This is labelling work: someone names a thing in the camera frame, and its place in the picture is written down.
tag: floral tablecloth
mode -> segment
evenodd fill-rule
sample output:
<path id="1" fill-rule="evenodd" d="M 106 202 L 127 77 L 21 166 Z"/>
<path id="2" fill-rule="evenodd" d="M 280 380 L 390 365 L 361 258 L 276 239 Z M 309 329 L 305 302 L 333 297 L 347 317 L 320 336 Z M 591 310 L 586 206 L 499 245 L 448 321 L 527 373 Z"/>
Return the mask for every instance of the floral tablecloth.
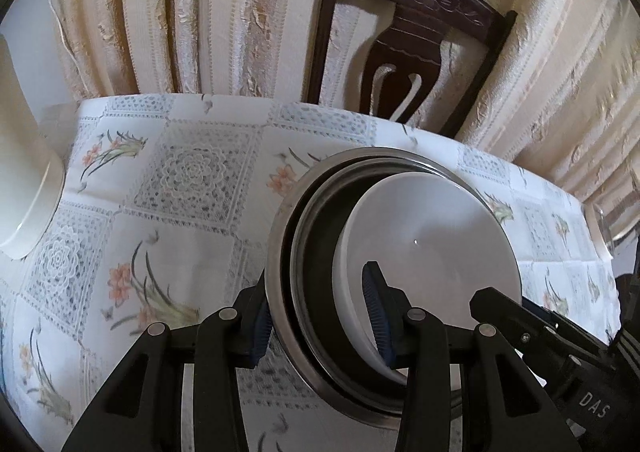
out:
<path id="1" fill-rule="evenodd" d="M 453 140 L 315 105 L 178 94 L 52 108 L 41 130 L 68 172 L 36 249 L 16 261 L 0 254 L 0 388 L 47 452 L 62 448 L 150 322 L 197 323 L 255 283 L 282 197 L 317 161 L 356 146 L 407 149 L 450 168 L 500 220 L 524 296 L 605 342 L 619 327 L 610 264 L 578 200 Z M 238 376 L 252 451 L 394 448 L 394 432 L 351 421 L 310 391 L 275 338 L 258 368 Z"/>

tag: white plate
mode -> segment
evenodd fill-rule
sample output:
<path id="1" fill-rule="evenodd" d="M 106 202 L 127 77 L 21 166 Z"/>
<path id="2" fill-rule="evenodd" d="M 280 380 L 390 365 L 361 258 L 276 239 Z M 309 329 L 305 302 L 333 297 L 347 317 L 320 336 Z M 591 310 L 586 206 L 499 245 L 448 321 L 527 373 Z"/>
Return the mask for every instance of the white plate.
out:
<path id="1" fill-rule="evenodd" d="M 407 172 L 371 187 L 358 201 L 335 250 L 335 307 L 351 344 L 374 369 L 399 383 L 376 348 L 362 294 L 362 267 L 380 265 L 386 282 L 446 324 L 473 329 L 474 293 L 493 286 L 522 301 L 520 274 L 502 227 L 477 198 L 442 177 Z M 451 388 L 460 388 L 458 366 Z"/>

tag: chair backrest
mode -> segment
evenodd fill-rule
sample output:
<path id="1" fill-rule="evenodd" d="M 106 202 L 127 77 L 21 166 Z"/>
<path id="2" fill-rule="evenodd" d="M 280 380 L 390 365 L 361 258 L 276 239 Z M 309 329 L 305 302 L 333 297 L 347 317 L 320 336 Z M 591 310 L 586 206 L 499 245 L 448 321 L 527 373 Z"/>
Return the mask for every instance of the chair backrest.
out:
<path id="1" fill-rule="evenodd" d="M 505 16 L 483 0 L 390 0 L 396 3 L 392 24 L 370 48 L 362 75 L 360 112 L 369 114 L 373 79 L 381 66 L 395 66 L 384 76 L 378 107 L 374 113 L 389 119 L 412 88 L 411 74 L 420 76 L 420 87 L 398 118 L 405 123 L 423 102 L 440 74 L 440 43 L 451 27 L 476 38 L 488 47 L 482 65 L 458 106 L 449 116 L 441 134 L 455 136 L 478 97 L 484 80 L 516 18 L 515 11 Z M 322 74 L 329 45 L 336 0 L 321 0 L 316 43 L 306 101 L 318 103 Z"/>

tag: metal pot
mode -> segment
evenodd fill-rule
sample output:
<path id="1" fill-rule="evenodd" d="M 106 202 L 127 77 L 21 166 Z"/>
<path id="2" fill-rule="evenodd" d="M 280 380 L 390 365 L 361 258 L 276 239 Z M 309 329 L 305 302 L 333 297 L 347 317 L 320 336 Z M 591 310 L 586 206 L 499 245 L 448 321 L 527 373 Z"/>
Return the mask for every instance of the metal pot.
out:
<path id="1" fill-rule="evenodd" d="M 266 293 L 276 334 L 294 368 L 327 403 L 373 426 L 399 427 L 406 387 L 371 368 L 351 346 L 335 311 L 332 261 L 356 202 L 401 172 L 442 176 L 481 196 L 445 167 L 391 148 L 357 148 L 311 168 L 285 197 L 271 228 Z M 452 414 L 462 410 L 452 393 Z"/>

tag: beige curtain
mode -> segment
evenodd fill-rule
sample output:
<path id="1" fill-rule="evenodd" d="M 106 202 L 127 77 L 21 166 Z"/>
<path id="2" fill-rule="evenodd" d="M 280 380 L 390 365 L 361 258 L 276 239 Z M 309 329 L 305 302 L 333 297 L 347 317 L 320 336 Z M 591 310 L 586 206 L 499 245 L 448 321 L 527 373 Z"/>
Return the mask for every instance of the beige curtain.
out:
<path id="1" fill-rule="evenodd" d="M 487 0 L 519 15 L 458 139 L 528 168 L 606 213 L 635 193 L 640 19 L 628 0 Z M 211 92 L 300 100 L 317 0 L 54 0 L 60 55 L 78 98 Z M 392 7 L 340 0 L 321 104 L 353 108 Z M 441 77 L 412 118 L 437 131 L 483 47 L 451 34 Z M 640 205 L 631 208 L 640 217 Z"/>

